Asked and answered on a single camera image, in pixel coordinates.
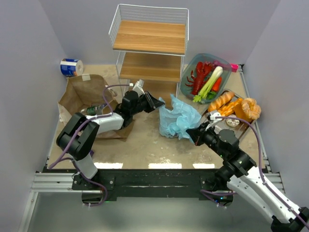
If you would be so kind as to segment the light blue plastic bag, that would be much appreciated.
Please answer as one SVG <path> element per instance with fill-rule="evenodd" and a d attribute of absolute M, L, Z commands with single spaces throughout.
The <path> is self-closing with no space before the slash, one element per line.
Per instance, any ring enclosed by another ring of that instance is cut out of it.
<path fill-rule="evenodd" d="M 189 139 L 188 129 L 199 126 L 201 114 L 191 105 L 170 94 L 172 110 L 159 108 L 159 133 L 167 138 Z"/>

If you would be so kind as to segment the green label water bottle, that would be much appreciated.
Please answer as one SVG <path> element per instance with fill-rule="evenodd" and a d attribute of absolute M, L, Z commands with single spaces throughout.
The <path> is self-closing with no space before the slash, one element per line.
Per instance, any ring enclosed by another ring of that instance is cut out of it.
<path fill-rule="evenodd" d="M 92 105 L 92 106 L 82 109 L 80 113 L 82 113 L 83 115 L 88 115 L 88 116 L 101 115 L 105 107 L 106 107 L 106 104 Z"/>

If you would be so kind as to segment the brown paper grocery bag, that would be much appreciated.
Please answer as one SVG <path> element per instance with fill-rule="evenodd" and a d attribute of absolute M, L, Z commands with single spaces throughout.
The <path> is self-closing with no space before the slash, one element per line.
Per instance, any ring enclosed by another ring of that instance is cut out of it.
<path fill-rule="evenodd" d="M 60 121 L 65 126 L 74 113 L 82 109 L 95 105 L 95 103 L 105 103 L 103 99 L 103 90 L 108 83 L 98 74 L 83 74 L 67 79 L 66 91 L 58 101 L 58 110 Z M 111 107 L 115 109 L 119 103 L 112 95 L 110 90 L 106 90 L 105 97 Z M 110 130 L 97 134 L 96 138 L 127 138 L 134 126 L 134 121 L 126 128 L 121 130 Z"/>

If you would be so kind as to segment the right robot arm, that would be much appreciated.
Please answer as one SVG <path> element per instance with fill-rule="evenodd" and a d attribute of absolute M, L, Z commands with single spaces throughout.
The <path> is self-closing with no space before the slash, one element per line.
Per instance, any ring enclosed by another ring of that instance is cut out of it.
<path fill-rule="evenodd" d="M 202 127 L 188 129 L 195 145 L 207 145 L 223 159 L 215 173 L 217 183 L 226 186 L 253 206 L 271 224 L 273 232 L 299 232 L 309 220 L 307 207 L 300 207 L 288 200 L 256 162 L 239 147 L 239 140 L 232 130 Z"/>

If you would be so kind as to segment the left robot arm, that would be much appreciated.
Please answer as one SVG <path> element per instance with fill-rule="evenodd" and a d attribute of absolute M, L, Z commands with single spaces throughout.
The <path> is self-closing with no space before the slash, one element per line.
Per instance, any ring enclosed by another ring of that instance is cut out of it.
<path fill-rule="evenodd" d="M 74 164 L 87 179 L 93 179 L 98 169 L 94 165 L 90 151 L 98 134 L 126 128 L 133 116 L 150 113 L 165 103 L 153 97 L 148 91 L 138 94 L 130 90 L 124 95 L 112 113 L 99 116 L 85 116 L 75 113 L 56 139 L 56 145 L 68 153 Z"/>

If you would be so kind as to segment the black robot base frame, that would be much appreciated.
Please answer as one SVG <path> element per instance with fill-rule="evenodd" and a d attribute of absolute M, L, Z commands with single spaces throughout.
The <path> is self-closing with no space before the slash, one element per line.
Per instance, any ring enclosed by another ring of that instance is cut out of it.
<path fill-rule="evenodd" d="M 43 169 L 46 174 L 69 178 L 69 189 L 80 191 L 84 203 L 99 203 L 118 198 L 214 198 L 217 203 L 230 203 L 233 193 L 217 176 L 217 169 L 100 169 L 91 182 L 76 170 Z"/>

